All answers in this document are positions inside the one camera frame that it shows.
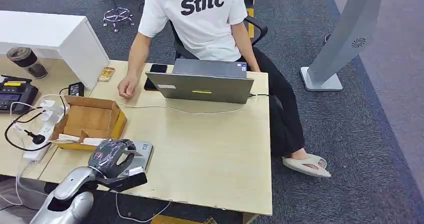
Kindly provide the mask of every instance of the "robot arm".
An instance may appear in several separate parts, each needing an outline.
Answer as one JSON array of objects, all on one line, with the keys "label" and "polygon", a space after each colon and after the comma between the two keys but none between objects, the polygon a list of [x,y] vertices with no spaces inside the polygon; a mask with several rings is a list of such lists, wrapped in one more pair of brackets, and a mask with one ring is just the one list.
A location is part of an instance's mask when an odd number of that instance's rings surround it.
[{"label": "robot arm", "polygon": [[[117,164],[122,154],[126,159]],[[105,140],[89,158],[88,166],[78,167],[52,191],[30,224],[77,224],[93,206],[98,184],[121,192],[147,183],[141,166],[130,168],[139,155],[130,140]]]}]

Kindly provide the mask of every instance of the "black pants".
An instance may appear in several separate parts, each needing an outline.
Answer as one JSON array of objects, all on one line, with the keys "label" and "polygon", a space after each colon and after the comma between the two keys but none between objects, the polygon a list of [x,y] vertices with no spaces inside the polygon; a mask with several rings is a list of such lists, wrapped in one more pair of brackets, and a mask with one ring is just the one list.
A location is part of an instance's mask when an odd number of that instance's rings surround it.
[{"label": "black pants", "polygon": [[[286,156],[305,146],[296,96],[291,85],[268,56],[255,47],[253,53],[260,70],[268,73],[271,153]],[[237,61],[245,62],[243,57]]]}]

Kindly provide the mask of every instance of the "white slipper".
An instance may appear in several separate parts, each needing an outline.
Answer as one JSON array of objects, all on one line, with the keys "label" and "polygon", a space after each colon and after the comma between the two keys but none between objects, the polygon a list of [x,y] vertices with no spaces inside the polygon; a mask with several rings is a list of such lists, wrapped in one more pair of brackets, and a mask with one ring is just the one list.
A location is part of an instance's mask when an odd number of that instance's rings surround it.
[{"label": "white slipper", "polygon": [[[324,166],[327,167],[326,160],[312,154],[307,154],[307,156],[308,156],[308,159],[304,159],[304,160],[297,160],[293,158],[282,157],[283,159],[282,161],[283,161],[283,164],[287,166],[288,168],[296,170],[306,175],[311,175],[315,177],[331,177],[331,174],[325,168],[323,168],[322,166],[318,164],[318,162],[321,160],[324,162]],[[317,169],[306,166],[305,164],[313,165]]]}]

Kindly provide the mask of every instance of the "smartphone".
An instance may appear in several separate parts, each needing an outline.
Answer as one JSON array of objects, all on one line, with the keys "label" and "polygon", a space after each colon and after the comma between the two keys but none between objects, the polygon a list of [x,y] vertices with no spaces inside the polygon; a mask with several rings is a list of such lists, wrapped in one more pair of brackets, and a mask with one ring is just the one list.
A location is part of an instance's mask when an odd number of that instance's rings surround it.
[{"label": "smartphone", "polygon": [[[150,72],[166,73],[167,68],[168,65],[153,64],[151,65]],[[144,85],[145,90],[158,90],[149,78],[147,78],[146,83]]]}]

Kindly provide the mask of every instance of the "desk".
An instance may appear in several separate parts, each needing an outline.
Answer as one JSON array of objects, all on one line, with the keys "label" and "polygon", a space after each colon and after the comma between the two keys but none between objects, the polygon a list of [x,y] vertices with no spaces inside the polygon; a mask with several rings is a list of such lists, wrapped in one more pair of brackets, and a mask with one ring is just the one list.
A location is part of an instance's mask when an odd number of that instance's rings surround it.
[{"label": "desk", "polygon": [[[247,104],[165,99],[145,91],[142,74],[137,93],[129,101],[118,96],[117,85],[127,63],[111,61],[116,69],[109,83],[99,82],[90,97],[137,106],[172,106],[188,112],[222,112],[189,115],[165,108],[128,108],[123,138],[146,140],[154,145],[147,168],[148,183],[124,193],[161,200],[236,210],[245,223],[257,214],[272,214],[271,158],[268,98],[251,98]],[[266,73],[254,78],[252,93],[268,93]],[[87,165],[90,152],[58,149],[40,180],[61,182],[74,168]]]},{"label": "desk", "polygon": [[[73,73],[73,71],[69,68],[69,66],[63,60],[56,59],[40,59],[40,62],[45,66],[49,74],[43,79],[37,80],[34,79],[32,84],[39,89],[39,93],[37,96],[37,102],[35,104],[39,105],[39,98],[41,95],[46,94],[58,94],[59,90],[67,87],[69,84],[73,84],[79,82],[78,77]],[[28,79],[33,79],[28,72],[24,69],[18,67],[16,64],[7,59],[6,56],[0,56],[0,74],[2,75],[12,75],[17,77],[23,77]],[[52,97],[52,100],[60,101],[58,97]],[[20,163],[20,159],[22,157],[22,151],[14,148],[9,145],[5,136],[3,135],[4,130],[10,124],[11,118],[8,114],[0,114],[0,174],[16,176],[18,173],[18,167]],[[39,123],[36,123],[33,128],[30,130],[38,130],[40,129]],[[9,138],[13,143],[20,144],[20,139],[17,138],[17,135],[13,130],[9,132]],[[30,141],[29,138],[24,138],[24,141]],[[46,167],[48,161],[53,156],[56,151],[55,146],[51,146],[41,163],[32,165],[23,175],[23,177],[38,179],[44,168]]]}]

